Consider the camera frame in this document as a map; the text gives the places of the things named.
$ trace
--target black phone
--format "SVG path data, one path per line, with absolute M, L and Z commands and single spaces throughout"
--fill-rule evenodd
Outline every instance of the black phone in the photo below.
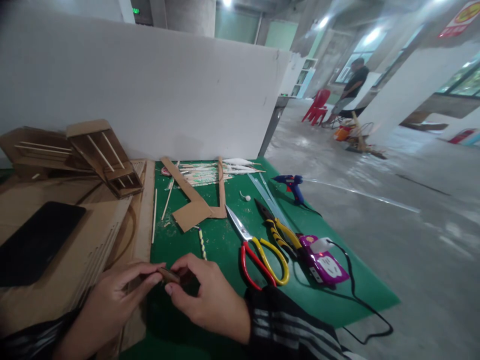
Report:
M 0 246 L 0 287 L 37 282 L 87 210 L 48 201 Z

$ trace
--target scissors blade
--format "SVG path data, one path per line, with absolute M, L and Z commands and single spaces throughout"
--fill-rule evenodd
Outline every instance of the scissors blade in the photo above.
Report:
M 250 233 L 247 231 L 247 229 L 242 224 L 242 222 L 237 217 L 237 215 L 235 215 L 235 213 L 227 205 L 225 205 L 225 208 L 226 208 L 226 211 L 228 212 L 228 215 L 230 215 L 231 220 L 235 224 L 236 229 L 238 230 L 241 237 L 243 238 L 243 241 L 252 240 L 253 236 L 250 235 Z

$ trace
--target red sign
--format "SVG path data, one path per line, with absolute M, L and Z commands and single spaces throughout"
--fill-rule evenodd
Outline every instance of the red sign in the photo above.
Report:
M 467 2 L 457 15 L 438 35 L 439 38 L 451 38 L 460 35 L 480 14 L 480 1 Z

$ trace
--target striped sleeve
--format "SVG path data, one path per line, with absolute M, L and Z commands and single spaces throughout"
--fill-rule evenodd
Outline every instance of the striped sleeve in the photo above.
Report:
M 250 358 L 345 359 L 334 328 L 307 314 L 276 287 L 248 289 L 245 300 L 251 318 L 246 349 Z

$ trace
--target purple power bank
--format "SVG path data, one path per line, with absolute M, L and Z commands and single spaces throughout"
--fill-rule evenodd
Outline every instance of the purple power bank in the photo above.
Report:
M 298 240 L 300 240 L 302 247 L 305 249 L 306 264 L 317 283 L 335 285 L 350 278 L 330 252 L 313 252 L 311 245 L 320 241 L 317 236 L 304 235 L 298 238 Z

